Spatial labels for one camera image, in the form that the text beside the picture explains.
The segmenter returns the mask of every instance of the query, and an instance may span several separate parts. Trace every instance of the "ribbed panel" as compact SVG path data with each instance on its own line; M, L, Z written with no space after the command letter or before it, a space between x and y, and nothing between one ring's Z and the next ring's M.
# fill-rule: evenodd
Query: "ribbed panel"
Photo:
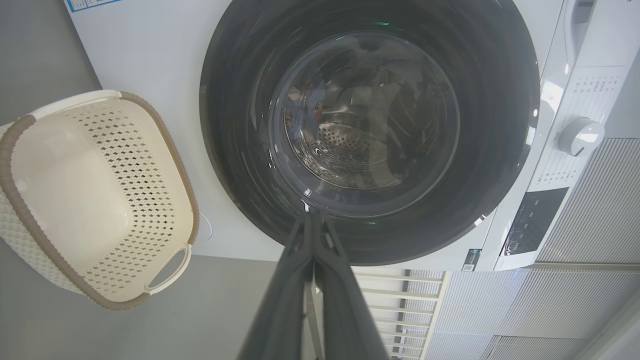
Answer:
M485 360L569 360L587 340L496 336L487 347Z
M428 360L481 360L493 336L435 332L427 349Z
M538 261L640 263L640 139L594 152Z
M588 339L640 286L640 272L521 272L528 273L526 281L513 305L503 307L508 311L495 334Z
M519 271L453 273L435 330L497 334L527 274Z

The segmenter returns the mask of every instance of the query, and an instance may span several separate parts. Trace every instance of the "black display screen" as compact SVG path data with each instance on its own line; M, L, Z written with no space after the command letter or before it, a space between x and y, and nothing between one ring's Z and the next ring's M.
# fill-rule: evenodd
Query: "black display screen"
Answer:
M569 188L528 192L509 230L502 255L535 251L540 246Z

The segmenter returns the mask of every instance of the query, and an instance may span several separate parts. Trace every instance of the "front-loading washing machine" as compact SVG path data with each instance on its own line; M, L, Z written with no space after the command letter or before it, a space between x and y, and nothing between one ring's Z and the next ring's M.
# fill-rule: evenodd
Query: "front-loading washing machine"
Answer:
M142 96L165 121L201 211L195 254L275 261L313 206L352 263L425 270L535 260L575 184L534 178L541 155L576 155L556 154L558 113L570 113L565 127L580 113L561 106L567 83L602 58L598 46L621 51L597 15L620 16L615 34L635 29L638 11L617 0L67 6L101 85ZM607 76L615 54L588 67ZM572 166L579 176L584 161Z

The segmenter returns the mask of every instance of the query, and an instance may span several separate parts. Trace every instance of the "basket handle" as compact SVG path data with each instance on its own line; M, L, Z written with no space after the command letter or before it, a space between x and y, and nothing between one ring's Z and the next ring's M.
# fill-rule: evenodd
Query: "basket handle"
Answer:
M85 92L84 94L67 97L49 105L42 106L41 108L34 110L30 113L36 120L40 120L45 116L57 113L62 110L73 108L90 101L96 101L109 97L115 97L117 99L122 97L122 94L116 90L96 90L92 92Z
M166 280L150 288L149 284L151 284L151 282L156 278L156 276L160 274L160 271L162 271L162 269L169 263L169 261L171 261L171 259L173 259L173 257L178 252L183 250L184 250L184 259L182 259L182 263L180 264L178 269L176 269L176 271L174 271L173 274L171 274L171 276L166 278ZM180 247L175 249L175 251L171 254L171 256L166 258L162 266L160 266L156 270L156 272L154 272L151 278L147 281L147 283L145 284L145 293L149 293L149 295L153 295L169 287L169 285L173 284L173 282L176 281L180 277L180 275L182 275L182 273L186 270L187 266L189 265L189 260L191 260L191 244L180 244Z

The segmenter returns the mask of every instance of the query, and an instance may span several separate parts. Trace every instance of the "white knob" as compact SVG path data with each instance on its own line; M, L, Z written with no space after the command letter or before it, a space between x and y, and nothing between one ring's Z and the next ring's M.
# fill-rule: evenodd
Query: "white knob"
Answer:
M586 117L573 121L558 139L560 150L571 156L589 156L604 140L604 126Z

